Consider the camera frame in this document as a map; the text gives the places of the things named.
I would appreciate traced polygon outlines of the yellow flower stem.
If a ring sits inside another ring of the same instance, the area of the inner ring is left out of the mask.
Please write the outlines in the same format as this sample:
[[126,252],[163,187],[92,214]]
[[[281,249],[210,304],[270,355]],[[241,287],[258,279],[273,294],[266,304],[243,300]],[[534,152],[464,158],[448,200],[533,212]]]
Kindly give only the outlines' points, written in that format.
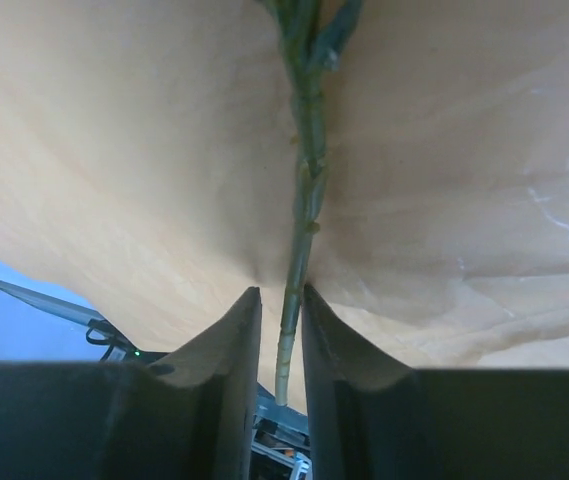
[[298,136],[293,230],[276,354],[274,399],[286,406],[294,341],[313,237],[328,179],[326,118],[322,77],[338,69],[360,19],[364,2],[343,1],[326,23],[321,1],[264,0],[259,3],[276,25],[280,57],[291,86],[290,108]]

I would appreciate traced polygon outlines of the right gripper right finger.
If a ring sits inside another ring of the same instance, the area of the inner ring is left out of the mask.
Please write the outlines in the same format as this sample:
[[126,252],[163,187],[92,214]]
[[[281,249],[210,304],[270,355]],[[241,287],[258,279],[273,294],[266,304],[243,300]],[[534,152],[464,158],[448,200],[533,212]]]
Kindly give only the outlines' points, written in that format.
[[303,294],[318,479],[569,479],[569,369],[412,368]]

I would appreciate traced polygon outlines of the orange wrapping paper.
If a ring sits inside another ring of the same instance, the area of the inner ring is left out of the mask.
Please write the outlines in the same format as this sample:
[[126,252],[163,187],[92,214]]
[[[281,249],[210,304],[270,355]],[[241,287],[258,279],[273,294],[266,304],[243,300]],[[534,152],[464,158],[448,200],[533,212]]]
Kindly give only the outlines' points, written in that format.
[[[368,1],[324,77],[309,280],[412,366],[569,368],[569,1]],[[171,351],[251,285],[296,149],[254,1],[0,1],[0,261]]]

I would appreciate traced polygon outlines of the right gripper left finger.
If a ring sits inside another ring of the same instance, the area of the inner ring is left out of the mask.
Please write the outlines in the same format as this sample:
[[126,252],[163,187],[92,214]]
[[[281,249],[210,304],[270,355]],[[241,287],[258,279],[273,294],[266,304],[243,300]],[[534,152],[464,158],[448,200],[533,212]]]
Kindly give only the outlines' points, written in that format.
[[245,479],[262,304],[150,365],[0,362],[0,479]]

